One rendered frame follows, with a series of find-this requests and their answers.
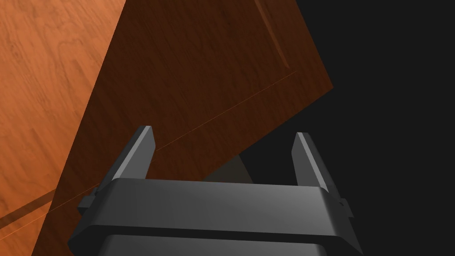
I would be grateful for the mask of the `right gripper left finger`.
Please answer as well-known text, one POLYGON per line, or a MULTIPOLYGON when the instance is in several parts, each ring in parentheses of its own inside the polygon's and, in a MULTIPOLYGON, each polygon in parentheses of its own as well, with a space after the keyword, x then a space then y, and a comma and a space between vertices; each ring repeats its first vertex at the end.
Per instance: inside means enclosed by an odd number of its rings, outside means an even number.
POLYGON ((152 127, 139 126, 103 178, 101 185, 106 186, 118 178, 144 179, 155 148, 152 127))

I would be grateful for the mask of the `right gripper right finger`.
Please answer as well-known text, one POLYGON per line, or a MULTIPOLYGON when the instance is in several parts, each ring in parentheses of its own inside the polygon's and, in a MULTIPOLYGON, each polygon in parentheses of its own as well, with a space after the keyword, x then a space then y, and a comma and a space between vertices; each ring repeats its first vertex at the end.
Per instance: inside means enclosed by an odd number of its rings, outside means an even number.
POLYGON ((309 133, 296 133, 291 156, 298 186, 321 187, 336 200, 341 200, 338 189, 309 133))

